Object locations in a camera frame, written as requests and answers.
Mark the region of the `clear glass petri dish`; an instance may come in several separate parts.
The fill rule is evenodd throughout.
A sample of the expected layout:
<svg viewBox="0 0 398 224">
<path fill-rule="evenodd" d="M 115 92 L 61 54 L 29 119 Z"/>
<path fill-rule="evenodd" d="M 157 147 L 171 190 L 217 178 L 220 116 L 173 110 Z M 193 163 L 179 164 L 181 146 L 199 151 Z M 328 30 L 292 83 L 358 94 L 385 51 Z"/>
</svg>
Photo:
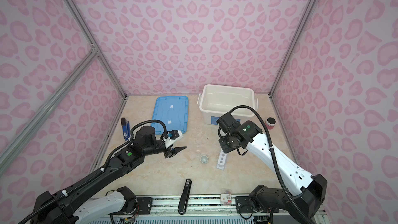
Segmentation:
<svg viewBox="0 0 398 224">
<path fill-rule="evenodd" d="M 205 132 L 198 132 L 194 135 L 194 141 L 198 146 L 204 146 L 208 143 L 209 137 Z"/>
</svg>

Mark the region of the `small white ceramic crucible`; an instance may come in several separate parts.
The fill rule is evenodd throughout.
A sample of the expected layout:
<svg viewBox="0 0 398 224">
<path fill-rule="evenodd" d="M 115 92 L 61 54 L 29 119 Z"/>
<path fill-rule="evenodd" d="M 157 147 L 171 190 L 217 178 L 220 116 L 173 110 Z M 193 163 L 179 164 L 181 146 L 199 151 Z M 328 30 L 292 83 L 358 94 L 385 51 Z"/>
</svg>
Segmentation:
<svg viewBox="0 0 398 224">
<path fill-rule="evenodd" d="M 200 162 L 201 162 L 202 164 L 207 164 L 208 161 L 209 161 L 209 157 L 208 157 L 207 155 L 201 155 L 201 156 L 200 156 Z"/>
</svg>

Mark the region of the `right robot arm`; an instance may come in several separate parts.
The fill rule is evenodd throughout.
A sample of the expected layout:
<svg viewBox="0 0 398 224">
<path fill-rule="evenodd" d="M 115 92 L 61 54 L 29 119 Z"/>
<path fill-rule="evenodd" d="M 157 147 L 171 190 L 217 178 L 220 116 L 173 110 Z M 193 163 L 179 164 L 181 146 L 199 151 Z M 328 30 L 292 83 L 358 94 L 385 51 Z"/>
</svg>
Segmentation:
<svg viewBox="0 0 398 224">
<path fill-rule="evenodd" d="M 224 153 L 239 151 L 252 153 L 276 175 L 279 188 L 258 185 L 248 197 L 248 206 L 254 212 L 276 209 L 287 211 L 301 224 L 313 223 L 313 216 L 322 205 L 327 180 L 306 171 L 273 144 L 268 126 L 263 119 L 258 126 L 248 120 L 237 121 L 231 113 L 217 120 L 219 143 Z"/>
</svg>

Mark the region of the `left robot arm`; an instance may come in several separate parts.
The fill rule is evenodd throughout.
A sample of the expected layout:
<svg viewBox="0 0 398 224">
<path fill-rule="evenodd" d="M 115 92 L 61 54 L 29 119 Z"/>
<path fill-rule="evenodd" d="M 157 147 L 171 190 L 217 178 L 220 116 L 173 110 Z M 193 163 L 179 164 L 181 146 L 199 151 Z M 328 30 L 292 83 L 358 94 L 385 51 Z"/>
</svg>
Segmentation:
<svg viewBox="0 0 398 224">
<path fill-rule="evenodd" d="M 161 139 L 155 136 L 155 129 L 143 126 L 136 138 L 125 142 L 112 151 L 99 169 L 75 184 L 54 194 L 45 192 L 35 201 L 35 206 L 21 223 L 26 224 L 88 224 L 106 215 L 139 212 L 136 195 L 127 186 L 120 187 L 110 195 L 91 200 L 111 182 L 132 172 L 143 164 L 146 156 L 163 153 L 171 158 L 183 147 L 173 144 L 182 139 L 180 130 L 167 131 Z"/>
</svg>

